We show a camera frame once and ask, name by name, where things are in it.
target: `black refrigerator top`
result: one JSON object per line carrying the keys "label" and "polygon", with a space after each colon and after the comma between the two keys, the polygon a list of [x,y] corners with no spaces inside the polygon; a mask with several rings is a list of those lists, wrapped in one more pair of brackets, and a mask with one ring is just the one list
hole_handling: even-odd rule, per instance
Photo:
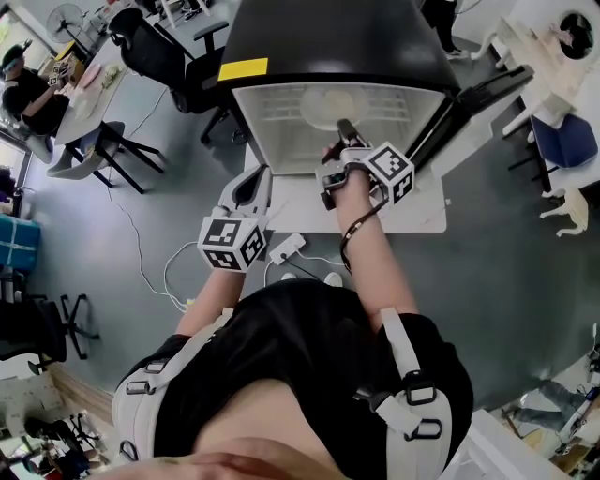
{"label": "black refrigerator top", "polygon": [[[255,62],[236,64],[247,60]],[[450,97],[460,90],[413,0],[242,0],[222,64],[220,82],[231,88],[325,81],[413,86]]]}

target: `refrigerator door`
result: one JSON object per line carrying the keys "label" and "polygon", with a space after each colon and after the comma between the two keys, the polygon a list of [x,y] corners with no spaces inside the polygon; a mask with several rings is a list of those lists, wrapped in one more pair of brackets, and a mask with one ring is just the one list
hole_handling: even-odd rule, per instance
{"label": "refrigerator door", "polygon": [[430,162],[434,174],[441,177],[470,157],[492,138],[491,123],[532,78],[533,70],[521,66],[460,92],[409,150],[415,169]]}

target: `power strip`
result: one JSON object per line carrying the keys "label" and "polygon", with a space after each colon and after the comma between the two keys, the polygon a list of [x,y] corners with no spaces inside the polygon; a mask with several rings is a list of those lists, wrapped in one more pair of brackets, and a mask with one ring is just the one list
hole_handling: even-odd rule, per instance
{"label": "power strip", "polygon": [[281,265],[285,259],[291,257],[295,252],[307,244],[300,233],[293,233],[269,253],[275,265]]}

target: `blue box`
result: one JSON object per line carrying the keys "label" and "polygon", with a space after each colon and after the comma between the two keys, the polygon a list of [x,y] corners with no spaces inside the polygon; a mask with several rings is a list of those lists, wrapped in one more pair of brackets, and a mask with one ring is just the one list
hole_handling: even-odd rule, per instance
{"label": "blue box", "polygon": [[26,272],[33,270],[40,234],[35,221],[0,215],[0,265]]}

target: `white harness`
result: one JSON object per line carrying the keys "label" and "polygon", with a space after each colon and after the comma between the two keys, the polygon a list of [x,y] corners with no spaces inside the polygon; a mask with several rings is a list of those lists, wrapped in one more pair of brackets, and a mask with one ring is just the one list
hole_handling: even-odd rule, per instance
{"label": "white harness", "polygon": [[[158,411],[169,382],[233,315],[224,308],[217,321],[204,327],[170,360],[150,362],[129,375],[112,402],[112,420],[128,459],[153,456]],[[443,471],[452,438],[452,414],[446,395],[422,379],[413,345],[396,310],[382,310],[383,327],[406,390],[393,396],[359,389],[354,396],[369,403],[388,426],[387,478],[434,480]]]}

